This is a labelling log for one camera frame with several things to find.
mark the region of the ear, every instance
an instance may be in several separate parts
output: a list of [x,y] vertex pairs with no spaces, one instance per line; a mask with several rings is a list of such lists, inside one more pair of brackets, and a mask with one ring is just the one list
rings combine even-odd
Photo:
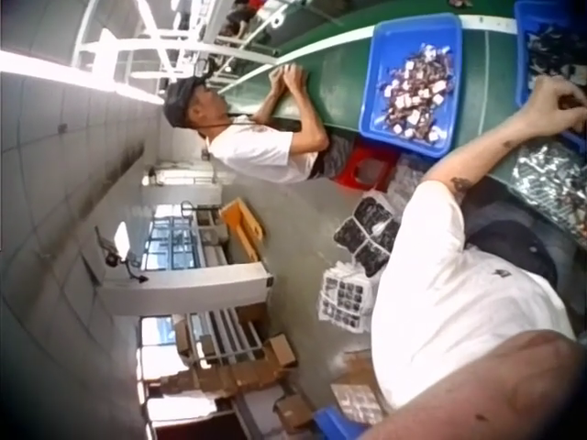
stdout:
[[202,116],[202,111],[198,104],[191,105],[187,110],[188,119],[190,121],[198,122]]

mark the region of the concrete floor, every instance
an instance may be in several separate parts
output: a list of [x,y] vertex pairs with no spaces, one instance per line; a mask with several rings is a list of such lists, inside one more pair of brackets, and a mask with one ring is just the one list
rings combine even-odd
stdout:
[[[480,191],[472,194],[474,200],[467,201],[465,214],[470,206],[487,202],[483,194],[493,198],[493,186],[480,185]],[[332,236],[357,205],[361,192],[327,180],[285,186],[238,176],[223,190],[224,203],[236,197],[247,201],[265,227],[267,238],[259,251],[276,275],[269,305],[271,330],[284,331],[293,344],[299,358],[293,380],[316,408],[332,404],[329,383],[342,372],[341,355],[369,347],[370,336],[318,322],[316,299],[323,272],[338,260],[350,261],[349,253],[337,247]],[[230,251],[234,262],[246,262],[237,240],[231,240]],[[584,286],[585,268],[577,269],[576,285]]]

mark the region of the blue plastic bin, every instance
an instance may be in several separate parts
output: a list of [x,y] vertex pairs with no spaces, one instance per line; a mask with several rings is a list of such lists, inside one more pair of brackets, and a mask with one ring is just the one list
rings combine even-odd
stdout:
[[[403,68],[407,58],[418,52],[423,43],[440,48],[449,46],[454,65],[454,90],[434,112],[435,125],[445,130],[447,137],[432,145],[417,139],[399,137],[384,122],[378,122],[389,105],[380,85],[389,82],[390,69]],[[410,149],[431,158],[443,157],[450,150],[457,122],[461,70],[462,27],[454,14],[412,16],[380,23],[375,27],[371,39],[359,132],[366,138]]]
[[326,440],[356,440],[369,426],[352,422],[336,406],[328,406],[314,414],[314,421]]
[[[515,4],[515,21],[517,24],[517,78],[515,102],[521,107],[528,100],[528,49],[526,33],[537,32],[540,25],[558,25],[585,32],[586,17],[573,16],[563,3],[545,1],[519,1]],[[579,147],[581,152],[587,149],[587,142],[581,136],[566,131],[563,136]]]

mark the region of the green conveyor belt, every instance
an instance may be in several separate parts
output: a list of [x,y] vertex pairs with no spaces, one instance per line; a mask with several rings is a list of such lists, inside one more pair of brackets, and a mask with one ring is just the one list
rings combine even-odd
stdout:
[[[467,14],[500,15],[510,17],[513,0],[489,2],[476,0],[476,7]],[[316,38],[336,35],[329,32],[349,30],[373,25],[379,21],[436,12],[454,12],[443,0],[416,1],[395,0],[386,5],[360,11],[345,20],[345,27],[323,27],[298,38],[292,47],[303,42],[310,44]],[[319,52],[301,55],[294,61],[304,66],[310,76],[308,91],[325,124],[349,130],[358,129],[360,105],[367,74],[367,62],[371,39],[361,39]],[[463,39],[463,74],[461,84],[460,113],[453,148],[495,127],[515,110],[515,35],[484,30],[465,30]],[[231,110],[252,113],[269,91],[267,72],[256,75],[229,89],[225,97]],[[284,99],[276,115],[297,118],[297,110],[291,99]],[[496,167],[492,176],[500,182],[509,182],[514,155]]]

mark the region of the black cap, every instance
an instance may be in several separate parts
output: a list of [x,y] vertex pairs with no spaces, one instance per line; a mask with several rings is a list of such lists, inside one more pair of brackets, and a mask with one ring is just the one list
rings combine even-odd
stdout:
[[187,109],[198,85],[204,85],[205,78],[192,76],[182,78],[169,84],[163,105],[165,117],[176,128],[190,128],[187,121]]

